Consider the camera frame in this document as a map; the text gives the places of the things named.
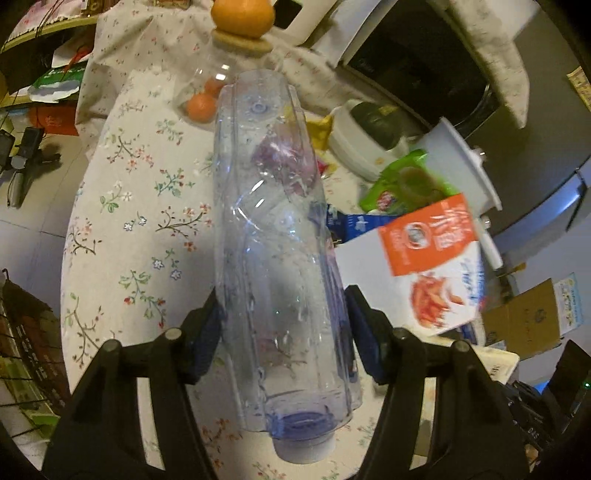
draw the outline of bottle cap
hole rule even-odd
[[[289,463],[315,463],[329,456],[335,449],[334,432],[312,440],[273,439],[275,453],[281,460]]]

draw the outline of white container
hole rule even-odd
[[[480,246],[493,270],[501,268],[501,255],[480,219],[480,215],[493,207],[503,209],[491,180],[482,168],[482,152],[470,149],[446,118],[441,118],[435,128],[416,143],[415,148],[428,152],[425,165],[430,171],[448,179],[464,194],[475,216],[475,233]]]
[[[384,150],[351,116],[351,109],[361,100],[349,100],[334,110],[329,147],[340,162],[367,181],[377,181],[382,170],[408,154],[405,137],[391,150]]]

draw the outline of orange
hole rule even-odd
[[[216,115],[216,99],[208,93],[198,93],[189,99],[185,109],[191,120],[206,124]]]
[[[275,10],[269,0],[215,0],[212,20],[225,32],[261,38],[273,26]]]
[[[214,98],[218,98],[225,86],[226,82],[211,77],[205,82],[205,93],[208,93]]]

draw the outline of plastic bottle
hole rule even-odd
[[[361,389],[316,158],[283,75],[224,87],[214,151],[216,291],[242,427],[312,463]]]

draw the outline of microwave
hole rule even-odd
[[[331,21],[333,26],[313,49],[427,128],[443,116],[466,138],[499,108],[462,33],[431,2],[349,0]]]

